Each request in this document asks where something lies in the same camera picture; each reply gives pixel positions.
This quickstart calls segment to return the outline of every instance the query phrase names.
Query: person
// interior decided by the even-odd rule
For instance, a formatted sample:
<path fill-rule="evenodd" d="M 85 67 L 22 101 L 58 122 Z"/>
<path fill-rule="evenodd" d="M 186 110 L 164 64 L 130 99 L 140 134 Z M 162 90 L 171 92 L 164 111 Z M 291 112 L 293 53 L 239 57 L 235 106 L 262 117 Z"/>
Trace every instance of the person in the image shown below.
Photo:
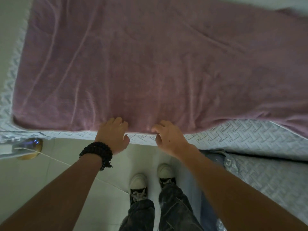
<path fill-rule="evenodd" d="M 73 230 L 98 171 L 110 167 L 109 151 L 116 155 L 129 144 L 127 129 L 121 118 L 102 124 L 94 144 L 85 148 L 80 159 L 5 220 L 0 230 Z M 298 218 L 202 155 L 171 122 L 161 121 L 152 132 L 157 133 L 157 146 L 191 171 L 228 231 L 308 230 Z M 163 164 L 157 173 L 162 188 L 159 230 L 203 230 L 176 186 L 171 167 Z M 120 230 L 153 230 L 155 210 L 147 194 L 146 177 L 135 175 L 130 184 L 131 207 Z"/>

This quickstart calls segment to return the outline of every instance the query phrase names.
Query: jeans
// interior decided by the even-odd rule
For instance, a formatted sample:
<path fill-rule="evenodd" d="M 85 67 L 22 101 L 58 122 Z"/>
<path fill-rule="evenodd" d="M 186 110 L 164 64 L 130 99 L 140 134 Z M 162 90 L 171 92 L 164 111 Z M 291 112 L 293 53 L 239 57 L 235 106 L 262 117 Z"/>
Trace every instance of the jeans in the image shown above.
<path fill-rule="evenodd" d="M 176 185 L 164 186 L 159 195 L 161 209 L 159 231 L 203 230 L 193 214 L 188 198 Z M 155 218 L 154 203 L 141 200 L 128 210 L 119 231 L 153 231 Z"/>

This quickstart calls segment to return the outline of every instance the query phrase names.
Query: hand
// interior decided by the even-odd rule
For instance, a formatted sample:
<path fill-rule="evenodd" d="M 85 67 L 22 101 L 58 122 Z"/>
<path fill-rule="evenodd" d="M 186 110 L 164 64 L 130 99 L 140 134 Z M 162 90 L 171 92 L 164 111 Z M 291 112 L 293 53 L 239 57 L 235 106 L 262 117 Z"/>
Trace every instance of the hand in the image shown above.
<path fill-rule="evenodd" d="M 160 125 L 154 125 L 152 132 L 158 133 L 155 139 L 157 146 L 176 158 L 190 146 L 181 130 L 169 121 L 162 120 Z"/>
<path fill-rule="evenodd" d="M 113 155 L 118 154 L 129 144 L 129 137 L 124 136 L 127 129 L 128 123 L 122 122 L 122 118 L 110 118 L 109 121 L 101 124 L 94 141 L 105 143 L 110 147 Z"/>

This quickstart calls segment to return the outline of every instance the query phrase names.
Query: shoelace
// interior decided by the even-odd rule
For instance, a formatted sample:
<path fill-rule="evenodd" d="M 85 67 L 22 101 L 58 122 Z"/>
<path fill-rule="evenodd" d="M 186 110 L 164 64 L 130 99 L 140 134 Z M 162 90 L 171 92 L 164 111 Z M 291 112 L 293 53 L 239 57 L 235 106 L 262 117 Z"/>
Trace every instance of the shoelace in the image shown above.
<path fill-rule="evenodd" d="M 134 191 L 132 194 L 132 197 L 133 197 L 134 202 L 147 199 L 147 196 L 145 195 L 145 188 L 143 189 L 141 193 L 139 193 L 138 191 Z"/>
<path fill-rule="evenodd" d="M 172 182 L 171 178 L 168 179 L 167 181 L 163 182 L 163 185 L 172 185 L 172 184 L 173 184 L 173 182 Z"/>

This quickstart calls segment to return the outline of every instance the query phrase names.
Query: leg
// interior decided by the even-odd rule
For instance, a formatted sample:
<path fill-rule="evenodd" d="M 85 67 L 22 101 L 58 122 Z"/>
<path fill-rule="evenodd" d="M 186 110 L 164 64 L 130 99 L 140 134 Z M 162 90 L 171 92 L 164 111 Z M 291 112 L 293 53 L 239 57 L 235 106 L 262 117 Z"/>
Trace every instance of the leg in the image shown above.
<path fill-rule="evenodd" d="M 188 198 L 177 187 L 171 167 L 163 164 L 157 173 L 162 187 L 158 199 L 161 209 L 159 231 L 203 231 L 193 214 Z"/>
<path fill-rule="evenodd" d="M 148 188 L 145 175 L 135 175 L 130 183 L 131 208 L 122 221 L 119 231 L 153 231 L 155 209 L 148 199 Z"/>

